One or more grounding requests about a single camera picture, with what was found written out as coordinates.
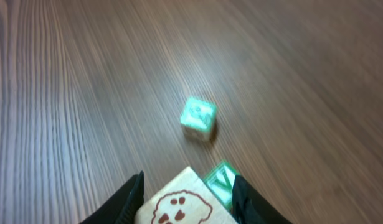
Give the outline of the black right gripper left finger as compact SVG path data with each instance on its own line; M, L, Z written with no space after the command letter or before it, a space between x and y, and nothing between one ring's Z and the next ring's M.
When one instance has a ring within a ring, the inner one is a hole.
M133 175L81 224L133 224L144 204L144 172Z

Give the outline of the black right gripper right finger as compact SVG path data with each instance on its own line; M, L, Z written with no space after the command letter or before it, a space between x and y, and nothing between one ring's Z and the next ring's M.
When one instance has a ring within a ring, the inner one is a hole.
M240 224L291 224L241 175L235 176L232 213Z

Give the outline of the yellow picture block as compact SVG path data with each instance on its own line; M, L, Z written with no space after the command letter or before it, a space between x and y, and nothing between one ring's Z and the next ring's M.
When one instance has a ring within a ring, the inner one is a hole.
M137 212L134 224L236 224L191 167L185 168Z

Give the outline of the green J letter block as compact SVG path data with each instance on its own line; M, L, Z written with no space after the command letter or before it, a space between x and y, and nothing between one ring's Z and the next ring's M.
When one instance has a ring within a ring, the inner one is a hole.
M216 123L217 106L195 97L187 99L180 117L183 133L201 141L210 141Z

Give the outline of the green V letter block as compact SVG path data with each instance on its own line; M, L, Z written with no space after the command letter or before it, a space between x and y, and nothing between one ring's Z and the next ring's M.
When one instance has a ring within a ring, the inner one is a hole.
M204 177L206 186L227 210L232 209L232 190L237 175L234 167L223 160Z

